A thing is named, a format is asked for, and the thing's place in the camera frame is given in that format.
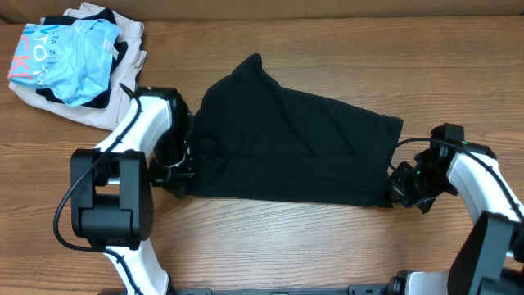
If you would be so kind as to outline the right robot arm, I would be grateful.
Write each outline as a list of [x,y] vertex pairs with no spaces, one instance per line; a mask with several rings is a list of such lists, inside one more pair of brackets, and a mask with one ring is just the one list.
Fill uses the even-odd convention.
[[521,294],[523,273],[505,267],[507,257],[523,260],[523,205],[504,180],[496,155],[468,142],[464,128],[435,127],[429,148],[415,166],[400,163],[389,178],[393,202],[427,213],[442,193],[460,196],[472,230],[447,272],[403,270],[380,294]]

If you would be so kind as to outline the black t-shirt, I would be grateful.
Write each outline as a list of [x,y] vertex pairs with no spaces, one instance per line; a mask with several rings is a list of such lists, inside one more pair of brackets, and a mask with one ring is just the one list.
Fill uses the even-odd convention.
[[402,127],[394,116],[284,88],[252,54],[202,99],[187,191],[389,207],[387,170]]

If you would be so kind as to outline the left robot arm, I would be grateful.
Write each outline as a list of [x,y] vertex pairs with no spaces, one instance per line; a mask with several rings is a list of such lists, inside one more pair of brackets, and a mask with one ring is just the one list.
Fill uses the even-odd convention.
[[71,224],[86,252],[107,257],[127,294],[172,294],[172,279],[151,243],[152,188],[177,197],[196,174],[190,148],[194,119],[175,88],[122,90],[130,108],[96,147],[70,158]]

